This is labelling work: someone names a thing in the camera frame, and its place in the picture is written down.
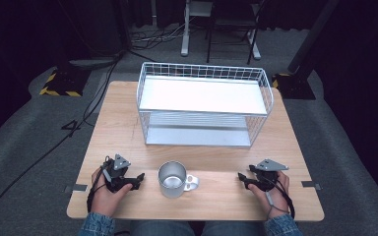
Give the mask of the black metal chair frame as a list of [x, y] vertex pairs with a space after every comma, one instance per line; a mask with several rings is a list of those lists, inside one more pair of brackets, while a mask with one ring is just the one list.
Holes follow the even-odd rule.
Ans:
[[212, 9], [207, 27], [208, 40], [207, 62], [210, 62], [212, 46], [218, 45], [213, 41], [213, 33], [219, 30], [244, 31], [242, 41], [249, 46], [247, 64], [254, 57], [257, 30], [262, 9], [269, 0], [212, 0]]

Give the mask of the person's right leg in jeans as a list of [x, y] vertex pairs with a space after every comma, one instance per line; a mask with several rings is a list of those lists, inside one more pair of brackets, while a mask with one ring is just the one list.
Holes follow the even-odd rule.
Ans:
[[201, 236], [265, 236], [265, 229], [256, 222], [207, 221]]

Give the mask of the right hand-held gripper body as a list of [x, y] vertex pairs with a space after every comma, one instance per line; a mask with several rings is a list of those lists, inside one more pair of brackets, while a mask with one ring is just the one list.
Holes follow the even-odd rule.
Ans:
[[272, 190], [279, 180], [278, 172], [282, 170], [288, 170], [288, 167], [269, 158], [256, 164], [254, 173], [259, 182], [258, 188], [264, 192]]

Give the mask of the silver metal cup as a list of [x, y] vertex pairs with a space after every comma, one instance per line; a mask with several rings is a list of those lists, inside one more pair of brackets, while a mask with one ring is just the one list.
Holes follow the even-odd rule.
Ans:
[[185, 166], [178, 161], [164, 163], [158, 170], [157, 178], [161, 193], [171, 199], [196, 190], [200, 184], [199, 178], [188, 174]]

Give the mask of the grey tape strip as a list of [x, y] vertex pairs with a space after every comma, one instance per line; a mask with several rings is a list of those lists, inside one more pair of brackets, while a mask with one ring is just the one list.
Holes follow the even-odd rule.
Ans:
[[301, 181], [301, 184], [303, 188], [314, 188], [317, 191], [322, 190], [321, 185], [314, 181]]
[[74, 184], [72, 186], [66, 186], [64, 189], [64, 193], [85, 192], [87, 188], [88, 185]]

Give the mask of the person's right hand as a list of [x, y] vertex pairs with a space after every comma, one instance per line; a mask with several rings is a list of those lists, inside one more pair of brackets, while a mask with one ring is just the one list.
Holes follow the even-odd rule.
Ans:
[[288, 214], [289, 207], [283, 194], [278, 190], [281, 188], [288, 193], [289, 179], [281, 171], [278, 172], [279, 182], [268, 193], [261, 191], [257, 186], [253, 184], [248, 185], [248, 189], [254, 194], [260, 203], [260, 207], [266, 214], [268, 219], [272, 219], [281, 215]]

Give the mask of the person's left hand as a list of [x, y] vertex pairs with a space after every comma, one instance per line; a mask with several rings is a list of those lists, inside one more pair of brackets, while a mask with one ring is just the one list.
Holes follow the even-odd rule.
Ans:
[[98, 175], [99, 168], [92, 175], [92, 183], [96, 191], [92, 202], [91, 212], [112, 217], [116, 212], [119, 203], [132, 189], [132, 184], [127, 184], [116, 193], [111, 193], [105, 186], [103, 176]]

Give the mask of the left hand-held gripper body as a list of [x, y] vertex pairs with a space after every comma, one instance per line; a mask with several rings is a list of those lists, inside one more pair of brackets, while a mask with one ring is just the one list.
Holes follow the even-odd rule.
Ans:
[[102, 173], [105, 178], [105, 185], [110, 192], [115, 193], [132, 182], [131, 179], [125, 177], [130, 165], [131, 163], [120, 154], [116, 154], [113, 158], [109, 156], [105, 158]]

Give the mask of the black slanted pole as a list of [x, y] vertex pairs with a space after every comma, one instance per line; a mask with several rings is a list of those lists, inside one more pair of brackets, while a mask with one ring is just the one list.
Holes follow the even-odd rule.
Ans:
[[330, 19], [339, 1], [340, 0], [328, 0], [328, 2], [325, 4], [311, 30], [305, 37], [304, 41], [287, 67], [291, 73], [296, 74], [300, 67], [304, 64], [305, 58], [310, 54], [312, 46], [316, 42], [319, 33]]

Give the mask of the black base with yellow stripes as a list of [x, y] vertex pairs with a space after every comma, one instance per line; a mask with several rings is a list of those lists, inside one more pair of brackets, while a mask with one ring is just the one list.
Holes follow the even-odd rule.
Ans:
[[54, 69], [39, 94], [82, 96], [90, 74], [90, 71], [82, 69], [73, 69], [67, 72]]
[[280, 92], [283, 99], [316, 99], [308, 82], [293, 74], [278, 73], [272, 75], [272, 85]]

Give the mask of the white metal desk frame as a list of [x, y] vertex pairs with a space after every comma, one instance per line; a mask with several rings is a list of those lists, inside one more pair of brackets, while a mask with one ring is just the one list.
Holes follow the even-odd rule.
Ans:
[[[206, 34], [207, 34], [207, 27], [210, 19], [212, 9], [212, 0], [185, 0], [185, 8], [184, 8], [184, 23], [183, 23], [183, 37], [182, 37], [182, 44], [181, 44], [181, 51], [180, 54], [182, 56], [187, 56], [189, 54], [189, 42], [190, 42], [190, 20], [191, 18], [196, 17], [204, 17], [207, 18], [206, 22]], [[244, 35], [244, 31], [234, 31], [237, 33], [242, 32], [242, 36]], [[239, 41], [219, 41], [218, 45], [230, 45], [230, 46], [242, 46], [247, 45], [246, 41], [242, 41], [242, 36]]]

